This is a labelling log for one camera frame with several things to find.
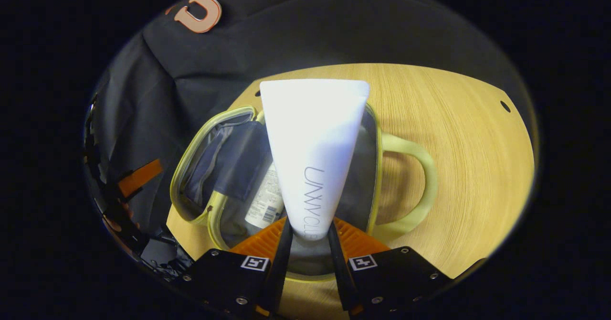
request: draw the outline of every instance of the orange letter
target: orange letter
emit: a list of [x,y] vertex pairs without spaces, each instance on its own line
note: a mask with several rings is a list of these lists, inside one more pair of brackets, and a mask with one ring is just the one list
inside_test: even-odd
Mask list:
[[206,17],[203,19],[197,19],[189,11],[187,7],[179,9],[178,13],[174,17],[175,21],[181,22],[189,30],[195,33],[204,33],[209,31],[211,28],[219,22],[221,18],[221,5],[216,0],[189,0],[189,3],[196,2],[200,6],[206,9]]

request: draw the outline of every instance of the label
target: label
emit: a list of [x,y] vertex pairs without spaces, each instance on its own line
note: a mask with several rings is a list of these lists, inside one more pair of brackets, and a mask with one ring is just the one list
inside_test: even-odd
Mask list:
[[258,228],[265,228],[280,217],[283,208],[278,175],[274,163],[271,163],[244,220]]

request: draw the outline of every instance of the wooden table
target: wooden table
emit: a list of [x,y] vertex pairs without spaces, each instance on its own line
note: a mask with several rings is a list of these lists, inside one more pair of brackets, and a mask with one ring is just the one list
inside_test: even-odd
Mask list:
[[[230,108],[262,109],[263,80],[338,78],[371,85],[369,104],[383,131],[418,142],[435,159],[439,193],[414,231],[387,243],[409,245],[451,278],[490,255],[524,209],[534,173],[524,122],[500,89],[434,68],[399,64],[345,64],[295,70],[254,81]],[[506,111],[501,102],[510,109]],[[404,215],[419,200],[424,174],[401,154],[383,159],[378,224]],[[174,206],[168,228],[194,259],[213,244],[205,227],[184,222]],[[299,319],[347,319],[335,281],[286,281],[281,314]]]

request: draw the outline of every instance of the hole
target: hole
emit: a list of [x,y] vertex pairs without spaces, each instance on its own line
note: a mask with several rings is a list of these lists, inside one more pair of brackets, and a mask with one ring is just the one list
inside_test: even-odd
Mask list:
[[509,109],[509,107],[507,106],[507,104],[505,104],[504,101],[500,101],[500,104],[503,105],[503,107],[507,110],[507,112],[511,112],[511,109]]

